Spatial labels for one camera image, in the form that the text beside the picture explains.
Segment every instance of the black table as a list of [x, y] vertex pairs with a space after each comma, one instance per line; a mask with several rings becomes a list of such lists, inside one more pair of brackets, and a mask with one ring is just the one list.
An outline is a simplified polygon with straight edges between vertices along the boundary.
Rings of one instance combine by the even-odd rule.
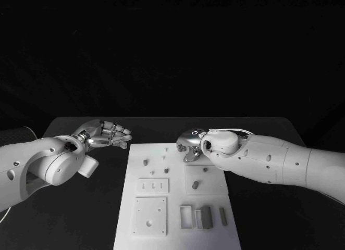
[[[285, 118], [61, 117], [44, 137], [71, 135], [93, 119], [133, 131], [132, 143], [175, 143], [192, 128], [243, 128], [305, 146]], [[113, 249], [129, 149], [91, 151], [100, 162], [91, 178], [77, 174], [41, 189], [12, 207], [0, 225], [0, 249]], [[241, 247], [247, 249], [345, 249], [345, 207], [298, 186], [270, 185], [226, 172]]]

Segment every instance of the white cable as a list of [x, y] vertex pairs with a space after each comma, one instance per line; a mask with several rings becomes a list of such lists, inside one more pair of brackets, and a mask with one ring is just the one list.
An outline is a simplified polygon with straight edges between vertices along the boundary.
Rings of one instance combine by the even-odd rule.
[[6, 214], [5, 214], [5, 216], [3, 216], [3, 218], [2, 218], [2, 220], [0, 220], [0, 223], [3, 222], [5, 217], [6, 217], [6, 216], [8, 216], [8, 214], [9, 214], [9, 210], [8, 210], [8, 212], [6, 212]]
[[253, 132], [244, 130], [244, 129], [210, 129], [210, 131], [220, 131], [220, 130], [233, 130], [233, 131], [241, 131], [246, 132], [247, 134], [254, 134]]

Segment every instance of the robotic arm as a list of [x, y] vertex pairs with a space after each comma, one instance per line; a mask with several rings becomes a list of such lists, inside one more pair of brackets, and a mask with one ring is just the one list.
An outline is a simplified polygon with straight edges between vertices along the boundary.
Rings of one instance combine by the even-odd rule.
[[132, 132], [109, 121], [93, 120], [73, 135], [41, 138], [0, 147], [0, 212], [44, 187], [61, 185], [78, 172], [91, 177], [99, 162], [88, 155], [97, 147], [127, 148]]
[[187, 163], [205, 154], [220, 169], [263, 183], [302, 186], [345, 205], [345, 153], [306, 148], [240, 129], [192, 129], [177, 146], [181, 152], [191, 149]]

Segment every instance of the robotic hand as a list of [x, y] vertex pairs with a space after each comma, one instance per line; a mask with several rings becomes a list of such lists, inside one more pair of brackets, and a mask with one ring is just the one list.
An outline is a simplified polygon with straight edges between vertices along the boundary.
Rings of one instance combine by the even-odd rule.
[[345, 153], [306, 148], [241, 129], [192, 129], [177, 147], [181, 152], [189, 147], [187, 163], [205, 154], [220, 169], [262, 183], [302, 186], [345, 205]]
[[99, 162], [88, 155], [97, 147], [127, 148], [132, 132], [109, 121], [93, 120], [74, 134], [0, 147], [0, 212], [44, 187], [61, 185], [78, 172], [91, 177]]

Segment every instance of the cylindrical motor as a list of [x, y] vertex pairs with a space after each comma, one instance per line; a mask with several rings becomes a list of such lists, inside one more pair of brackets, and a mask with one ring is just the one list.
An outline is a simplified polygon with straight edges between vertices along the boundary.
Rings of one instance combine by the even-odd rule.
[[91, 177], [100, 163], [96, 159], [93, 159], [88, 155], [84, 157], [84, 163], [78, 170], [78, 173], [83, 174], [87, 178]]
[[239, 135], [231, 131], [211, 131], [213, 137], [213, 151], [218, 150], [224, 154], [234, 154], [239, 151]]

